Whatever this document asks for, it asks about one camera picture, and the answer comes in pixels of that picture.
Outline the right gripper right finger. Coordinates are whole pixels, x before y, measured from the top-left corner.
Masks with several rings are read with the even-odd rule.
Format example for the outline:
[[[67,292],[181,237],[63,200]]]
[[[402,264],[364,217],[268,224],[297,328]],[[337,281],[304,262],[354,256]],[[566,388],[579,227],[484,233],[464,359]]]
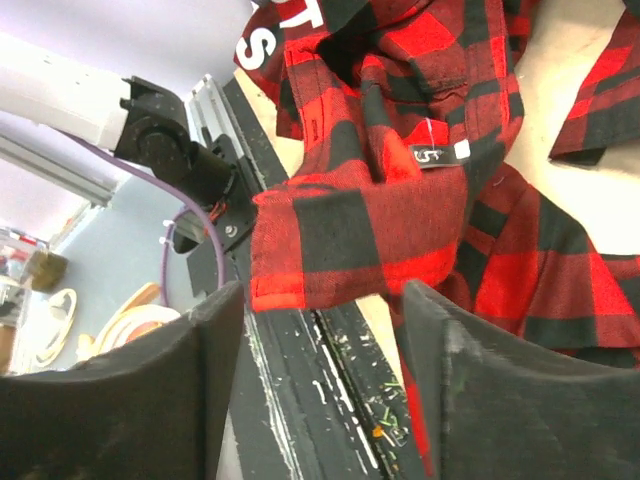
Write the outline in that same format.
[[[514,336],[412,281],[402,355],[434,479],[635,479],[639,374]]]

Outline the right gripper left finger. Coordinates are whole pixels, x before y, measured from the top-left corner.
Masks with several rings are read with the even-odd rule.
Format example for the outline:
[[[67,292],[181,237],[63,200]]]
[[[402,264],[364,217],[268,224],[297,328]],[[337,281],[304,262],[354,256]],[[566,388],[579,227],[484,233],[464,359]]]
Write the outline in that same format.
[[[230,282],[66,371],[1,380],[5,479],[212,479],[244,325]]]

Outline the red black plaid shirt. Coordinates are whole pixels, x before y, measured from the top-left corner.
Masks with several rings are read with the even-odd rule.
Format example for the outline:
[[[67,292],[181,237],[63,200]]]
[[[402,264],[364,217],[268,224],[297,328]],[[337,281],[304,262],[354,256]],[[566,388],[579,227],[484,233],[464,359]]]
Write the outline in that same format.
[[[271,1],[235,59],[299,140],[254,199],[253,310],[387,302],[418,279],[580,359],[639,364],[639,259],[597,252],[506,161],[524,118],[515,62],[530,1]]]

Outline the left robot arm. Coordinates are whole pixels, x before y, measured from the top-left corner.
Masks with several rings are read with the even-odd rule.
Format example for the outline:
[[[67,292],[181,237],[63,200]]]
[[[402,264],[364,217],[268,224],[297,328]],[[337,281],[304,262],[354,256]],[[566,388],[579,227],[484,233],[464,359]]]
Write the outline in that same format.
[[[182,202],[221,252],[255,222],[258,184],[222,89],[185,97],[1,36],[1,110],[54,129]]]

